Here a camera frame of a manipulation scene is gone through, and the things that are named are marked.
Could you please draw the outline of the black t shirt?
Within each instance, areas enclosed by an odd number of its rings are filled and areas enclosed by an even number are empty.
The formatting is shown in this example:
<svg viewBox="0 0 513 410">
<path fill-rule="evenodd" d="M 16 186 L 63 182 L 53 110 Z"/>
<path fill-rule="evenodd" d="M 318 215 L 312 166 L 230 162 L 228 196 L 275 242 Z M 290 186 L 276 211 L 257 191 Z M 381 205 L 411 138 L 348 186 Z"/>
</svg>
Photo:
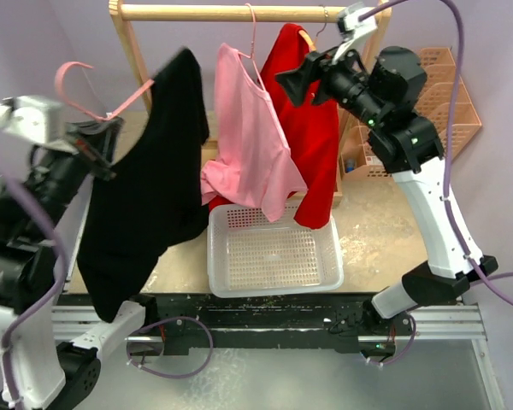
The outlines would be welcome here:
<svg viewBox="0 0 513 410">
<path fill-rule="evenodd" d="M 95 180 L 77 266 L 98 317 L 112 322 L 137 295 L 168 248 L 207 227 L 201 147 L 209 137 L 201 68 L 181 49 L 155 76 L 137 143 Z"/>
</svg>

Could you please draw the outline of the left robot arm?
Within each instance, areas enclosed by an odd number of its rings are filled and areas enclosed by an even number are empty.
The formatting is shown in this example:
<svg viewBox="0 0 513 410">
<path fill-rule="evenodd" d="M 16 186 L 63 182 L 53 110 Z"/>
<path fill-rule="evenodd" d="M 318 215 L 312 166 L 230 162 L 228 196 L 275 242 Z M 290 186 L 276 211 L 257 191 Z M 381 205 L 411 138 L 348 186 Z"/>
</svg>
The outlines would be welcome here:
<svg viewBox="0 0 513 410">
<path fill-rule="evenodd" d="M 103 361 L 159 315 L 145 299 L 111 322 L 58 343 L 52 314 L 68 274 L 56 225 L 88 174 L 108 178 L 120 119 L 68 125 L 67 149 L 49 149 L 24 182 L 0 174 L 0 409 L 73 409 L 95 388 Z"/>
</svg>

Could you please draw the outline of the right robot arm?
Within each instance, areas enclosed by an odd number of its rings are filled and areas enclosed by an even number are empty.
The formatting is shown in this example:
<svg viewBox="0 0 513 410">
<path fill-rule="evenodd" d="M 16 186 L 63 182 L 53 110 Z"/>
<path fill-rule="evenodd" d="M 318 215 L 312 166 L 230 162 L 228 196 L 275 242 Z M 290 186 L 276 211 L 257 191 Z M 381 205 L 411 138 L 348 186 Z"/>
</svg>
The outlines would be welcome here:
<svg viewBox="0 0 513 410">
<path fill-rule="evenodd" d="M 399 314 L 452 302 L 480 272 L 497 270 L 495 257 L 484 255 L 473 242 L 464 250 L 457 239 L 458 233 L 466 240 L 470 235 L 444 181 L 444 148 L 433 122 L 415 109 L 427 81 L 418 55 L 387 47 L 367 73 L 355 50 L 339 60 L 331 50 L 312 51 L 298 68 L 275 79 L 296 107 L 317 82 L 313 104 L 334 100 L 368 127 L 370 148 L 405 194 L 422 235 L 427 260 L 363 304 L 362 327 L 382 334 Z"/>
</svg>

